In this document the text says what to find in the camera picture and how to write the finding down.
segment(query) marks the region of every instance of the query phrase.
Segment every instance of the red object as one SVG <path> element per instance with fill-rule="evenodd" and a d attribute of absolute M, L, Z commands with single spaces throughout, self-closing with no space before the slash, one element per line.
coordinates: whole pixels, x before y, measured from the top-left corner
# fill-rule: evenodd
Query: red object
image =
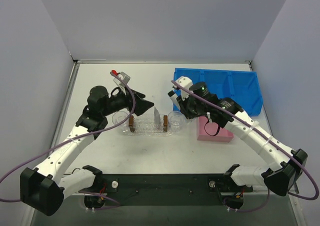
<path fill-rule="evenodd" d="M 111 70 L 111 72 L 114 74 L 114 75 L 118 75 L 119 73 L 117 73 L 117 71 L 115 70 Z"/>
<path fill-rule="evenodd" d="M 102 195 L 106 191 L 107 184 L 104 183 L 104 187 L 100 190 L 100 194 Z"/>

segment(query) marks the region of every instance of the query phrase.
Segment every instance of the transparent container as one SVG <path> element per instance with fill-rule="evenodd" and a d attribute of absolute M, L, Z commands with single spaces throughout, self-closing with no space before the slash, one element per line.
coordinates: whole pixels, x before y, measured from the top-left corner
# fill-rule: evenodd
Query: transparent container
<path fill-rule="evenodd" d="M 116 112 L 112 116 L 113 124 L 123 121 L 129 114 L 125 111 Z M 130 131 L 129 120 L 121 124 L 119 128 L 128 136 L 171 136 L 180 131 L 187 124 L 187 119 L 179 111 L 170 112 L 168 115 L 168 128 L 164 131 L 164 115 L 160 114 L 160 124 L 155 124 L 155 116 L 153 114 L 143 114 L 139 117 L 134 115 L 134 132 Z"/>
<path fill-rule="evenodd" d="M 172 111 L 168 115 L 168 123 L 172 132 L 180 131 L 186 124 L 186 117 L 179 111 Z"/>

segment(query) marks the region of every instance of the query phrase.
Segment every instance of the red wire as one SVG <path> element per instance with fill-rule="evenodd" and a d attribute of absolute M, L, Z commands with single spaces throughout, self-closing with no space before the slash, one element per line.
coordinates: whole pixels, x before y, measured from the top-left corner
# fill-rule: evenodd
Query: red wire
<path fill-rule="evenodd" d="M 100 194 L 103 194 L 106 191 L 107 184 L 104 183 L 104 187 L 100 190 Z"/>

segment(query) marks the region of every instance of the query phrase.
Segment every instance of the red cap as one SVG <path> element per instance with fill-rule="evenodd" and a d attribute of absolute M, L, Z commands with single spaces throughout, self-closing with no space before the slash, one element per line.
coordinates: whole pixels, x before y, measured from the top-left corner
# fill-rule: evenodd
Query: red cap
<path fill-rule="evenodd" d="M 114 75 L 118 75 L 119 73 L 117 73 L 117 71 L 115 70 L 111 70 L 111 72 L 114 74 Z"/>

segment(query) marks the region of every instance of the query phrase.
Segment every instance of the screw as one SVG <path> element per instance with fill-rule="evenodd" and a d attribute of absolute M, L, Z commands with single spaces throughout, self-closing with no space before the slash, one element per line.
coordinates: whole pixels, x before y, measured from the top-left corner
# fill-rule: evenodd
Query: screw
<path fill-rule="evenodd" d="M 114 189 L 118 188 L 118 185 L 119 185 L 119 183 L 117 181 L 113 181 L 111 183 L 111 187 L 114 188 Z"/>
<path fill-rule="evenodd" d="M 213 181 L 213 180 L 211 180 L 211 181 L 209 182 L 209 187 L 210 187 L 210 188 L 214 188 L 215 186 L 216 186 L 216 182 Z"/>

